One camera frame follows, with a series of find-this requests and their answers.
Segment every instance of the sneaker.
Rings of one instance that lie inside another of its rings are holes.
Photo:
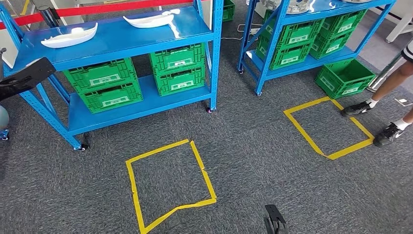
[[[391,123],[386,129],[381,131],[373,143],[375,146],[382,147],[384,145],[389,145],[393,143],[399,136],[403,134],[403,130],[399,129],[394,123]]]
[[[341,115],[344,117],[356,116],[362,113],[366,113],[367,111],[371,109],[372,108],[370,107],[370,105],[364,101],[359,104],[355,104],[355,105],[344,108],[344,110],[341,111]]]

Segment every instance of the crate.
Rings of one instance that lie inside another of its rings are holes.
[[[317,36],[310,50],[311,56],[315,59],[320,59],[334,52],[340,51],[346,45],[351,34],[352,32],[333,39],[325,39],[320,35]]]
[[[105,89],[137,80],[131,58],[63,71],[78,93]]]
[[[231,0],[224,0],[224,11],[222,12],[222,22],[231,21],[234,19],[235,4]]]
[[[264,22],[271,14],[271,10],[265,12]],[[271,38],[274,22],[275,19],[272,19],[261,33],[261,35],[268,40]],[[324,19],[318,19],[284,26],[278,38],[277,48],[284,49],[294,45],[313,42],[319,33],[323,22]]]
[[[203,66],[205,63],[205,44],[186,45],[169,50],[150,53],[153,75],[185,71]]]
[[[205,65],[154,78],[160,96],[175,94],[202,87],[205,80]]]
[[[375,74],[354,58],[326,64],[316,78],[326,94],[341,98],[362,92],[375,78]]]
[[[367,10],[362,10],[344,15],[328,17],[325,19],[319,34],[326,39],[331,39],[353,32],[358,23],[363,19],[366,12]]]
[[[79,94],[79,96],[92,113],[106,111],[143,100],[138,81]]]
[[[265,60],[268,44],[269,41],[264,37],[260,38],[258,42],[256,54],[262,60]],[[293,46],[291,48],[276,50],[270,62],[269,69],[275,70],[277,68],[303,62],[310,52],[311,44],[312,43],[307,43],[299,46]]]

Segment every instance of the yellow tape square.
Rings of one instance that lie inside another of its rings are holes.
[[[141,211],[140,204],[139,204],[138,192],[137,192],[137,189],[136,189],[135,175],[133,174],[132,163],[137,161],[137,160],[140,160],[142,158],[154,155],[154,154],[159,153],[161,151],[164,151],[164,150],[167,150],[167,149],[170,149],[170,148],[173,148],[173,147],[177,147],[179,145],[183,145],[183,144],[186,144],[186,143],[189,143],[188,139],[181,140],[179,142],[163,146],[159,149],[152,150],[152,151],[146,152],[144,154],[138,155],[136,157],[133,157],[129,160],[126,160],[126,167],[128,168],[129,179],[131,180],[131,189],[132,189],[132,195],[133,195],[133,203],[134,203],[134,206],[135,206],[136,218],[138,220],[139,231],[140,231],[141,234],[148,233],[150,230],[152,230],[154,227],[159,225],[162,221],[167,219],[169,216],[171,216],[177,210],[191,208],[191,207],[206,206],[206,205],[209,205],[209,204],[213,204],[217,201],[217,196],[216,196],[215,191],[212,187],[211,181],[209,180],[208,174],[204,170],[205,167],[204,167],[204,164],[201,160],[201,157],[199,156],[198,150],[196,149],[195,143],[193,141],[191,141],[190,145],[191,145],[192,151],[193,151],[193,153],[195,155],[195,158],[196,158],[196,161],[198,162],[198,165],[201,169],[202,176],[204,177],[204,180],[205,180],[206,186],[208,187],[208,191],[209,191],[209,194],[211,195],[211,198],[203,200],[203,201],[199,201],[199,202],[196,202],[196,203],[193,203],[193,204],[187,204],[187,205],[181,205],[181,206],[175,207],[171,211],[169,211],[168,213],[164,214],[163,216],[157,218],[155,221],[153,221],[151,224],[149,224],[147,227],[145,227],[145,223],[143,221],[143,216],[142,216],[142,211]]]
[[[290,121],[294,124],[294,126],[298,129],[298,131],[302,134],[302,136],[307,140],[308,143],[310,143],[311,147],[320,155],[327,157],[328,159],[334,160],[339,157],[345,156],[351,152],[354,152],[356,150],[359,150],[361,148],[364,148],[368,145],[371,145],[373,143],[374,136],[363,126],[361,125],[360,122],[357,121],[354,117],[351,117],[350,120],[365,134],[369,137],[369,139],[364,140],[360,143],[357,143],[355,145],[349,146],[343,150],[340,150],[338,152],[332,153],[330,155],[325,155],[321,149],[314,143],[314,141],[311,139],[311,137],[305,132],[305,130],[301,127],[301,125],[297,122],[296,119],[291,115],[291,113],[305,109],[310,106],[314,106],[317,104],[320,104],[321,102],[324,101],[332,101],[336,107],[338,107],[340,110],[343,110],[344,108],[334,99],[330,99],[329,97],[323,97],[308,103],[304,103],[302,105],[293,107],[291,109],[285,110],[284,114],[287,116],[287,118],[290,119]]]

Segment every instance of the white sock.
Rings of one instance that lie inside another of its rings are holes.
[[[396,122],[394,122],[394,124],[402,131],[404,131],[406,129],[407,126],[409,126],[411,123],[406,123],[403,121],[403,119],[400,119]]]
[[[369,100],[366,101],[366,103],[369,104],[370,108],[373,108],[378,103],[378,101],[374,101],[373,99],[369,99]]]

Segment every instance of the shelf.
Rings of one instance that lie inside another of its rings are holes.
[[[261,72],[261,69],[263,67],[263,61],[255,54],[255,50],[247,51],[246,55],[252,60],[253,64]],[[286,76],[289,74],[319,67],[326,63],[336,62],[349,58],[355,58],[356,56],[356,53],[346,46],[342,50],[337,51],[321,59],[315,59],[311,55],[308,55],[304,62],[293,64],[291,66],[282,67],[276,70],[268,70],[267,76],[264,78],[264,80]]]
[[[350,3],[341,0],[312,0],[310,10],[307,13],[286,15],[283,24],[286,25],[309,20],[317,20],[325,17],[386,5],[393,2],[394,0],[372,0],[366,3]]]
[[[95,22],[26,32],[12,72],[19,71],[28,63],[41,57],[47,57],[58,71],[63,71],[213,40],[213,32],[193,6],[178,9],[180,12],[174,14],[171,25],[155,28],[135,28],[123,18],[97,21],[95,37],[87,42],[65,48],[48,48],[40,41],[67,34],[73,28],[92,28]],[[155,11],[127,17],[136,19],[161,13],[162,11]]]
[[[139,78],[139,83],[142,89],[143,101],[96,114],[92,114],[87,109],[78,94],[71,94],[69,134],[81,134],[211,98],[207,85],[161,97],[158,94],[152,75]]]

